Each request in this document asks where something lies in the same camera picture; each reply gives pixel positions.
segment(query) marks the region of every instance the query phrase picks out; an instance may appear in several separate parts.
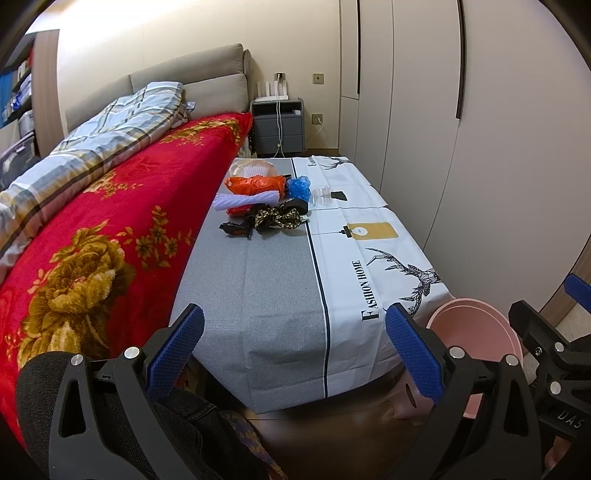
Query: red blanket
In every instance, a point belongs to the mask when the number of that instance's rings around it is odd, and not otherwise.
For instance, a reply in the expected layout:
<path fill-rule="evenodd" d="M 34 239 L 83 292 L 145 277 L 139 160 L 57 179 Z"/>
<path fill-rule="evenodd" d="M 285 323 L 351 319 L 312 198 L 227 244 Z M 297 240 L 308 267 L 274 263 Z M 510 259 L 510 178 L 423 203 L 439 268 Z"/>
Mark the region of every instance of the red blanket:
<path fill-rule="evenodd" d="M 117 356 L 168 325 L 248 113 L 191 121 L 105 174 L 40 232 L 0 288 L 0 412 L 20 439 L 19 370 L 47 351 Z"/>

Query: gray nightstand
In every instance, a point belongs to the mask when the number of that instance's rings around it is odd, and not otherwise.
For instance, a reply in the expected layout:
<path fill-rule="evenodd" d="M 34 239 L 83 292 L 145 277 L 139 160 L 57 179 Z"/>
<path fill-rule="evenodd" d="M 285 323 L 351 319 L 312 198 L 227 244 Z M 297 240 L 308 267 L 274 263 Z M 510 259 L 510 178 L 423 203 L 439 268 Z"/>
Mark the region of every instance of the gray nightstand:
<path fill-rule="evenodd" d="M 306 149 L 304 129 L 304 101 L 301 98 L 280 101 L 283 124 L 283 153 L 301 154 Z M 254 119 L 252 132 L 258 156 L 274 155 L 279 143 L 277 103 L 251 102 Z"/>

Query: orange plastic bag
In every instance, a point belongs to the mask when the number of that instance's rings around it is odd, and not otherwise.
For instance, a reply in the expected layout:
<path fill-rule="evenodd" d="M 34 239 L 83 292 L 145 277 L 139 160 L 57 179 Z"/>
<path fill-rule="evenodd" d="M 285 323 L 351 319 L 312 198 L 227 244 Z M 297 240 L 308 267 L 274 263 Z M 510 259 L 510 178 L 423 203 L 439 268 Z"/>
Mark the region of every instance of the orange plastic bag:
<path fill-rule="evenodd" d="M 261 192 L 279 191 L 279 198 L 285 195 L 285 177 L 261 177 L 255 175 L 246 179 L 244 177 L 229 177 L 226 179 L 226 187 L 235 195 L 256 195 Z"/>

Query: nightstand drawer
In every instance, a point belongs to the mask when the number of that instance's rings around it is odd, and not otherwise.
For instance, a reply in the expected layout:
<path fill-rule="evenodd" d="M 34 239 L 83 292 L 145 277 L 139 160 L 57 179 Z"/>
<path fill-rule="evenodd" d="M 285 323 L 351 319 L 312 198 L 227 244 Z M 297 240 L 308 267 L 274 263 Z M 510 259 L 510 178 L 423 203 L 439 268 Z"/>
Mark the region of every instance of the nightstand drawer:
<path fill-rule="evenodd" d="M 283 136 L 302 135 L 301 117 L 292 116 L 291 118 L 282 118 Z M 256 118 L 254 121 L 254 130 L 257 137 L 273 137 L 279 135 L 277 130 L 277 118 L 262 119 Z"/>
<path fill-rule="evenodd" d="M 260 154 L 273 154 L 277 151 L 279 137 L 255 137 L 256 152 Z M 283 152 L 301 153 L 303 151 L 303 137 L 301 135 L 284 135 Z"/>

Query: blue gripper pad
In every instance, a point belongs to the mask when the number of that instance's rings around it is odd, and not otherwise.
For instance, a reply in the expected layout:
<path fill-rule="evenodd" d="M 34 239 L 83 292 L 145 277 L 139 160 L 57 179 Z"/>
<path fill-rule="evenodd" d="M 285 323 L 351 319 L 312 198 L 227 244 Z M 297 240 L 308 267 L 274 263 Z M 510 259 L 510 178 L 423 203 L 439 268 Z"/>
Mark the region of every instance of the blue gripper pad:
<path fill-rule="evenodd" d="M 564 290 L 573 300 L 591 313 L 591 286 L 577 275 L 570 274 L 564 281 Z"/>
<path fill-rule="evenodd" d="M 203 310 L 197 305 L 187 310 L 173 325 L 162 329 L 172 333 L 145 370 L 146 393 L 153 402 L 170 395 L 205 329 Z"/>
<path fill-rule="evenodd" d="M 441 365 L 396 304 L 386 311 L 386 332 L 421 395 L 437 404 L 444 390 Z"/>

